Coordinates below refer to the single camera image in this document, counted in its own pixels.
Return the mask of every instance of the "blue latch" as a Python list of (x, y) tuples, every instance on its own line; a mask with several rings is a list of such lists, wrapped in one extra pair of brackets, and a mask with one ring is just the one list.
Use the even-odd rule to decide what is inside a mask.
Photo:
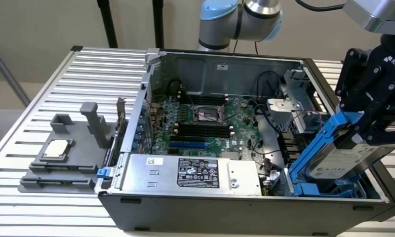
[(110, 173), (109, 169), (98, 169), (97, 177), (102, 179), (109, 179), (109, 173)]
[(295, 192), (297, 196), (320, 196), (317, 185), (309, 183), (295, 184)]

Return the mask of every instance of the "motherboard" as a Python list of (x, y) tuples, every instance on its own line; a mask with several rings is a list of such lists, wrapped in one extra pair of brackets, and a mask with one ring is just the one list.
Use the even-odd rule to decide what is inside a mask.
[(253, 160), (261, 164), (252, 102), (228, 95), (156, 96), (150, 108), (150, 153)]

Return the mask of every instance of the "blue tab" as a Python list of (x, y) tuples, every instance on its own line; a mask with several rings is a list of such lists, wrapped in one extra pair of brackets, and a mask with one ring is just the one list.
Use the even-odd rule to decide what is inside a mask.
[(317, 185), (309, 183), (300, 183), (295, 185), (295, 192), (297, 196), (320, 196)]
[(209, 21), (221, 18), (236, 8), (236, 0), (205, 0), (201, 4), (200, 19)]
[(109, 178), (109, 169), (98, 169), (97, 177), (102, 178), (102, 179), (108, 179)]

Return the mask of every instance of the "pcie slot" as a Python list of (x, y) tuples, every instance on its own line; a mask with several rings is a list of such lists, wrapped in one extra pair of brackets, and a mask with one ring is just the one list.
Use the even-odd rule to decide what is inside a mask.
[(171, 136), (169, 141), (179, 141), (179, 142), (204, 142), (203, 137), (185, 137), (185, 136)]

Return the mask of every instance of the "wall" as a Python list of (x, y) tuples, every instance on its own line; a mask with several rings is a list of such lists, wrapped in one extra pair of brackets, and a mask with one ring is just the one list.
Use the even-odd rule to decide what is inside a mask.
[[(120, 47), (153, 47), (150, 2), (110, 0)], [(196, 48), (200, 3), (165, 0), (167, 48)], [(379, 36), (363, 31), (341, 11), (309, 12), (292, 0), (281, 4), (283, 29), (271, 42), (259, 43), (260, 54), (341, 60), (348, 48), (378, 44)], [(72, 45), (106, 47), (96, 0), (0, 0), (0, 56), (18, 81), (44, 83)], [(239, 42), (236, 52), (253, 53), (252, 42)]]

